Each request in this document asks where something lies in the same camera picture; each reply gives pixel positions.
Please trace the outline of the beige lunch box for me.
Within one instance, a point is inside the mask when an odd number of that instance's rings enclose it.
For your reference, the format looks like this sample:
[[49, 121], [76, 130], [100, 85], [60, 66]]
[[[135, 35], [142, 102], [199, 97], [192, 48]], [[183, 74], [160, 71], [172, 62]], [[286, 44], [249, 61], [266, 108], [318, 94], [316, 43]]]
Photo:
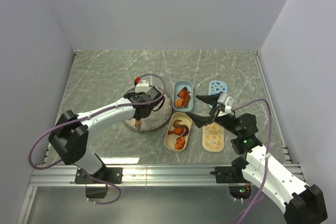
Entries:
[[[174, 129], [173, 122], [175, 120], [181, 120], [182, 124], [186, 125], [186, 127], [184, 127], [184, 133], [181, 135], [185, 138], [185, 145], [184, 145], [184, 148], [182, 150], [175, 150], [175, 148], [174, 148], [176, 139], [180, 136], [174, 135], [174, 134], [168, 135], [168, 131]], [[192, 128], [191, 118], [189, 118], [185, 113], [181, 113], [181, 112], [174, 113], [171, 116], [171, 119], [168, 123], [167, 132], [166, 132], [166, 135], [165, 135], [165, 138], [164, 138], [164, 144], [165, 144], [166, 148], [169, 151], [172, 151], [172, 152], [178, 152], [178, 153], [183, 152], [187, 147], [189, 135], [190, 135], [190, 132], [191, 132], [191, 128]]]

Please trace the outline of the red-brown meat slab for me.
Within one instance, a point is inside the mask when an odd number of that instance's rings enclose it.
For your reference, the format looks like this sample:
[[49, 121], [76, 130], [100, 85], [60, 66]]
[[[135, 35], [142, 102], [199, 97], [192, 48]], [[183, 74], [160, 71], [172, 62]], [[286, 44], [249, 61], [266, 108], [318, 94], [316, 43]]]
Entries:
[[190, 102], [191, 96], [189, 94], [186, 94], [184, 99], [183, 99], [183, 107], [188, 107], [188, 104]]

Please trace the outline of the orange crab claw piece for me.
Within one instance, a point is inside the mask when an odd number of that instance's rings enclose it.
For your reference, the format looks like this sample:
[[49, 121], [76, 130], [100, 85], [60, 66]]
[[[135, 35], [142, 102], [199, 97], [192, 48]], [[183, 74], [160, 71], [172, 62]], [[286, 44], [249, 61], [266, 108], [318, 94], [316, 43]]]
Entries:
[[189, 95], [190, 92], [185, 90], [185, 89], [182, 89], [179, 93], [178, 93], [178, 97], [180, 97], [181, 99], [185, 98], [186, 95]]

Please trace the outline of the orange fried cutlet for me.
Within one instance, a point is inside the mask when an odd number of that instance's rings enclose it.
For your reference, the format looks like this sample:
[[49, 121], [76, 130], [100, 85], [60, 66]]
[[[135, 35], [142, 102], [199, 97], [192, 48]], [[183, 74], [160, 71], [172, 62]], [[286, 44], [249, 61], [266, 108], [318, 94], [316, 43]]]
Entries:
[[174, 105], [175, 105], [176, 108], [181, 108], [181, 107], [183, 107], [183, 102], [184, 102], [184, 99], [179, 98], [179, 99], [175, 100]]

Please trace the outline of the blue lunch box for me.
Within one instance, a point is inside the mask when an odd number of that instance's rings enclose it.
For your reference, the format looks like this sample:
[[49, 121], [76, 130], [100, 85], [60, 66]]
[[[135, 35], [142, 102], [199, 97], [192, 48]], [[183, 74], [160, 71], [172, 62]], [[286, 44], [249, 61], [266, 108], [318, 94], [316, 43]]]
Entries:
[[[176, 99], [179, 99], [180, 97], [178, 97], [178, 93], [184, 88], [187, 87], [187, 90], [190, 92], [190, 102], [188, 104], [188, 107], [181, 107], [181, 108], [176, 108], [174, 105], [174, 102]], [[193, 109], [193, 102], [194, 102], [194, 92], [193, 92], [193, 84], [190, 81], [186, 81], [186, 80], [179, 80], [175, 83], [174, 85], [174, 93], [173, 93], [173, 109], [175, 112], [191, 112]]]

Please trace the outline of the orange drumstick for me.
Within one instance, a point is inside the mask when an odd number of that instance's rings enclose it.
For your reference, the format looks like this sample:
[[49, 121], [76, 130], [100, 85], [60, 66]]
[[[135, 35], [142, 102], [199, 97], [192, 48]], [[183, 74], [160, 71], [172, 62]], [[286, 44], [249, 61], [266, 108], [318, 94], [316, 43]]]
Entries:
[[173, 130], [168, 131], [168, 135], [174, 134], [181, 136], [184, 133], [184, 128], [183, 127], [176, 127]]

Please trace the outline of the dark glazed food piece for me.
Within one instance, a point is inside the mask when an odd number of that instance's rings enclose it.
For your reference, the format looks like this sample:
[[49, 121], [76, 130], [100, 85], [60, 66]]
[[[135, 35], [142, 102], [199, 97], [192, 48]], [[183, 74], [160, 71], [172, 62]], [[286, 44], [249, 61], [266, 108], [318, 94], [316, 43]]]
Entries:
[[186, 125], [185, 125], [185, 124], [182, 124], [182, 121], [181, 121], [181, 120], [175, 120], [175, 121], [173, 122], [173, 127], [174, 127], [174, 128], [178, 128], [178, 127], [186, 127]]

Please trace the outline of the spotted orange food piece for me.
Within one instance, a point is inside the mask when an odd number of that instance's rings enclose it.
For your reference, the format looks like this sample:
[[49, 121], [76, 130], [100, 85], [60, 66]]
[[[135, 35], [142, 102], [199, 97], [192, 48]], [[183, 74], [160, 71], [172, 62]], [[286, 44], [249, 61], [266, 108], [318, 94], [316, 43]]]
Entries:
[[185, 145], [185, 138], [183, 136], [180, 136], [176, 139], [174, 148], [175, 150], [182, 150]]

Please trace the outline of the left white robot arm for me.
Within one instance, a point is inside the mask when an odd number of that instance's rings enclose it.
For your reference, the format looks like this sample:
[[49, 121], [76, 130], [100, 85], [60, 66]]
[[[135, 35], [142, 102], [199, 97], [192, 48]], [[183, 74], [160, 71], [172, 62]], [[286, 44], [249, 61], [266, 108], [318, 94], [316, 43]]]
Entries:
[[93, 111], [75, 114], [68, 110], [61, 115], [48, 140], [64, 164], [76, 165], [86, 171], [92, 182], [100, 183], [108, 172], [98, 155], [87, 150], [89, 139], [107, 126], [147, 118], [162, 100], [163, 93], [151, 87], [147, 92], [128, 93]]

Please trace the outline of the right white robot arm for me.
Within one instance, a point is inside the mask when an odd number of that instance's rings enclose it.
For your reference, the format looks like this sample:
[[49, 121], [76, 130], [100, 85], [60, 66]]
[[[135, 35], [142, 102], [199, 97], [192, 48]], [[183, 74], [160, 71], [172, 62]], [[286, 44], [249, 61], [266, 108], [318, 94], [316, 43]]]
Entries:
[[270, 146], [257, 137], [257, 119], [253, 114], [236, 116], [233, 98], [227, 93], [198, 95], [197, 99], [211, 105], [208, 116], [187, 113], [198, 128], [217, 123], [235, 135], [231, 140], [238, 158], [232, 161], [229, 178], [247, 181], [258, 187], [249, 206], [232, 222], [242, 223], [252, 207], [264, 196], [282, 211], [286, 223], [322, 223], [328, 218], [322, 190], [308, 185], [288, 171], [270, 153]]

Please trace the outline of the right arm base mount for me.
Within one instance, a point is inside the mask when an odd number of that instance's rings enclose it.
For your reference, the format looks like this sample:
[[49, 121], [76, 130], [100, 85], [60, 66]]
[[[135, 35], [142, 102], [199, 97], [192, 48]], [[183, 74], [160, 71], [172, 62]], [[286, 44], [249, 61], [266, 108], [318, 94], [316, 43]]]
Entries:
[[242, 157], [234, 159], [230, 166], [216, 166], [211, 175], [215, 176], [217, 184], [228, 184], [229, 194], [238, 200], [248, 200], [251, 197], [251, 183], [242, 174], [248, 162]]

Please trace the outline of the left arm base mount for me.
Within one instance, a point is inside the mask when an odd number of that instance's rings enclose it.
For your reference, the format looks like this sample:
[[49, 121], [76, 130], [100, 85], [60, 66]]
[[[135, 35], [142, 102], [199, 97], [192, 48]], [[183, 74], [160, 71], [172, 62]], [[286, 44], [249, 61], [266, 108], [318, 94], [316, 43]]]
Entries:
[[121, 194], [120, 188], [123, 176], [123, 168], [121, 167], [103, 167], [93, 175], [88, 174], [84, 169], [79, 168], [75, 175], [76, 185], [85, 185], [85, 194], [89, 200], [104, 199], [109, 187], [117, 189]]

